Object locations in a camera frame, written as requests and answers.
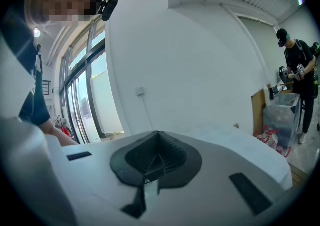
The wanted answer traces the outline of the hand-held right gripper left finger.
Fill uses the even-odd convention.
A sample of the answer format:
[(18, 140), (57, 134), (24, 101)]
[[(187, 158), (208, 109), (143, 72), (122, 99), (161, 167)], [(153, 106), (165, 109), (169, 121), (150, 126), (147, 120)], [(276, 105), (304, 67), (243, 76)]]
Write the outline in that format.
[(78, 226), (153, 226), (122, 211), (135, 199), (137, 188), (122, 184), (110, 161), (119, 149), (148, 133), (59, 148), (59, 180), (72, 205)]

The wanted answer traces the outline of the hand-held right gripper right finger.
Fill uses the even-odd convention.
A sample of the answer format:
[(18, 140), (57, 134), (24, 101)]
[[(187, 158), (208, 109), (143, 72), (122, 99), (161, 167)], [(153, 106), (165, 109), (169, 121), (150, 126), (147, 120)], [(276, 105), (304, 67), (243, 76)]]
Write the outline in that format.
[(293, 201), (269, 174), (221, 145), (172, 134), (196, 148), (199, 173), (182, 188), (162, 189), (154, 203), (157, 226), (266, 226)]

